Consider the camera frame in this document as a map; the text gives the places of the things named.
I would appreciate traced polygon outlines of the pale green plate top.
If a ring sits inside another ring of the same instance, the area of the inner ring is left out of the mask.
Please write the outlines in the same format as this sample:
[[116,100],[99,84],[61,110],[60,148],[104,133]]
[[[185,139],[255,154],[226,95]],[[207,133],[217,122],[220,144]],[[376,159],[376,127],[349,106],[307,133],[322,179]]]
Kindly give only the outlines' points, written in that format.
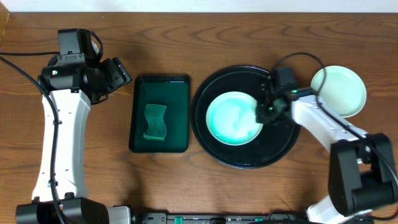
[[206,126],[219,142],[240,146],[254,140],[263,124],[256,121],[257,101],[251,95],[230,91],[217,96],[206,111]]

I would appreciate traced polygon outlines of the pale green plate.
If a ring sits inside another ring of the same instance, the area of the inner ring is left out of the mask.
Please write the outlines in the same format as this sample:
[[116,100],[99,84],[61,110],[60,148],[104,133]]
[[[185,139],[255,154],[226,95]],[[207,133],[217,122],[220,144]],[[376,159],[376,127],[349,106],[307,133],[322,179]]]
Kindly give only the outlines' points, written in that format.
[[256,121],[257,101],[251,95],[230,91],[217,96],[206,111],[206,126],[219,142],[240,146],[254,140],[263,124]]
[[366,103],[366,87],[352,70],[331,65],[325,68],[326,81],[320,96],[326,105],[344,118],[358,114]]

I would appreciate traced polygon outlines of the pale green plate bottom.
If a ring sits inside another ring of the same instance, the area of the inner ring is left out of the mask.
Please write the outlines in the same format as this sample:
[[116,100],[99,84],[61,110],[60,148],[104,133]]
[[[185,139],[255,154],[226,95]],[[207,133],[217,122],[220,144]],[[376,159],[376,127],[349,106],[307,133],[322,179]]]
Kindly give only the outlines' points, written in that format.
[[366,103],[366,87],[352,70],[331,65],[325,68],[326,81],[320,96],[326,105],[344,118],[358,114]]

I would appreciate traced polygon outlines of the green wavy sponge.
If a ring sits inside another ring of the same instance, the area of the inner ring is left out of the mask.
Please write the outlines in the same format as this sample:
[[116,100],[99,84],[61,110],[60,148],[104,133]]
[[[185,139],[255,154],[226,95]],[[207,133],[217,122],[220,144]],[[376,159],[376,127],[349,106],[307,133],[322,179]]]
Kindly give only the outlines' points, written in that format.
[[150,141],[163,141],[167,135],[167,126],[164,121],[167,107],[159,104],[147,104],[144,116],[147,121],[147,129],[144,139]]

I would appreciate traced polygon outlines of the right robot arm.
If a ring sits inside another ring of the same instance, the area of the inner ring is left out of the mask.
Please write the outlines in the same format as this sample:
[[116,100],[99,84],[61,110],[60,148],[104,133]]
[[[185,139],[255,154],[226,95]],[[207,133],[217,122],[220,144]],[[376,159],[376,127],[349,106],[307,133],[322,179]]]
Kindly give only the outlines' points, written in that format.
[[310,223],[375,220],[371,211],[397,203],[397,172],[385,134],[353,126],[310,87],[263,91],[256,121],[272,124],[282,118],[305,128],[330,153],[328,196],[307,208]]

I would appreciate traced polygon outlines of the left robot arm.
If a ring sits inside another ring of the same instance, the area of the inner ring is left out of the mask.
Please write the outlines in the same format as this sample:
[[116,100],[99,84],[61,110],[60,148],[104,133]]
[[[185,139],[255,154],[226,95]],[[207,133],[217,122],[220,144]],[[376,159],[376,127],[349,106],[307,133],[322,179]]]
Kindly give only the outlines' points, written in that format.
[[107,207],[88,199],[84,176],[85,128],[92,104],[131,81],[120,59],[61,63],[43,68],[39,83],[45,131],[40,174],[31,203],[18,205],[17,223],[132,223],[125,205]]

